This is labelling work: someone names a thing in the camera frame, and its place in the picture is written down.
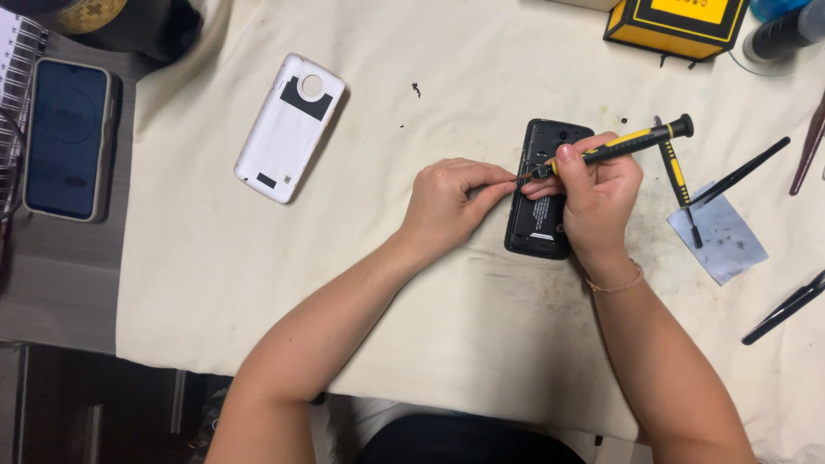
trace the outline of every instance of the screwdriver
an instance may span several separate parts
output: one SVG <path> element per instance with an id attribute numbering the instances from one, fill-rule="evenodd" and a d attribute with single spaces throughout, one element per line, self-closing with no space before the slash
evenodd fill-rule
<path id="1" fill-rule="evenodd" d="M 611 140 L 595 149 L 589 149 L 582 153 L 582 157 L 584 158 L 585 164 L 598 163 L 622 156 L 623 154 L 631 154 L 634 151 L 649 149 L 664 141 L 682 136 L 693 136 L 693 121 L 687 114 L 681 115 L 679 119 L 669 124 L 639 130 L 633 134 L 627 134 L 618 139 Z M 522 174 L 515 180 L 518 181 L 528 178 L 544 179 L 553 174 L 559 175 L 555 159 L 548 164 L 542 164 L 532 171 Z"/>
<path id="2" fill-rule="evenodd" d="M 659 116 L 653 117 L 653 124 L 656 127 L 662 126 L 662 120 L 659 119 Z M 702 248 L 702 237 L 699 235 L 699 228 L 693 223 L 693 215 L 691 214 L 691 194 L 687 192 L 685 177 L 681 174 L 679 160 L 676 159 L 676 153 L 673 151 L 673 145 L 671 145 L 670 140 L 665 140 L 660 143 L 659 151 L 662 153 L 662 161 L 665 163 L 667 178 L 671 181 L 673 193 L 676 194 L 676 200 L 679 201 L 679 207 L 685 212 L 687 223 L 691 226 L 693 244 L 696 246 L 696 249 L 700 249 Z"/>

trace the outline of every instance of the yellow box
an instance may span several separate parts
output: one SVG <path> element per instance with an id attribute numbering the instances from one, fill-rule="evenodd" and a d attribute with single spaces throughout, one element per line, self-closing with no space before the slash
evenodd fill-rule
<path id="1" fill-rule="evenodd" d="M 736 45 L 748 0 L 622 0 L 610 11 L 604 39 L 687 59 Z"/>

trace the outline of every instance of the white phone back cover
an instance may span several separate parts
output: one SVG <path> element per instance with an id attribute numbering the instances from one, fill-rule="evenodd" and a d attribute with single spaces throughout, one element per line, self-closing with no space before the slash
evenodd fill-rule
<path id="1" fill-rule="evenodd" d="M 321 78 L 321 92 L 307 97 L 308 76 Z M 294 53 L 284 59 L 235 164 L 235 176 L 279 203 L 286 203 L 321 139 L 344 82 Z"/>

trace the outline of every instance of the stained tablecloth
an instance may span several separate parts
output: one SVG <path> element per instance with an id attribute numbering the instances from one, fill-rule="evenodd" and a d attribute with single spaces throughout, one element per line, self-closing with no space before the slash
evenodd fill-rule
<path id="1" fill-rule="evenodd" d="M 696 135 L 674 146 L 690 186 L 793 139 L 727 194 L 771 257 L 718 286 L 665 221 L 676 202 L 656 149 L 636 155 L 630 255 L 719 372 L 757 455 L 825 460 L 825 297 L 739 343 L 825 266 L 825 157 L 787 194 L 825 59 L 780 78 L 727 55 L 660 68 L 658 54 L 604 42 L 605 13 L 541 0 L 209 0 L 205 11 L 193 51 L 138 84 L 118 356 L 231 375 L 286 311 L 396 230 L 421 168 L 461 156 L 515 171 L 537 117 L 622 134 L 687 112 Z M 233 164 L 292 51 L 348 91 L 281 205 Z M 400 291 L 329 390 L 636 439 L 587 293 L 569 262 L 503 248 L 509 205 Z"/>

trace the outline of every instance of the spiral notebook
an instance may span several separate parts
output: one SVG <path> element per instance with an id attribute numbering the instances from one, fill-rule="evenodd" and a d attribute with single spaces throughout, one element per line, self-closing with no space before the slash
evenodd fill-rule
<path id="1" fill-rule="evenodd" d="M 0 107 L 26 131 L 31 94 L 31 73 L 43 55 L 48 31 L 37 23 L 0 8 Z M 5 210 L 17 181 L 21 141 L 13 125 L 0 117 L 0 204 Z M 5 235 L 6 221 L 0 224 Z"/>

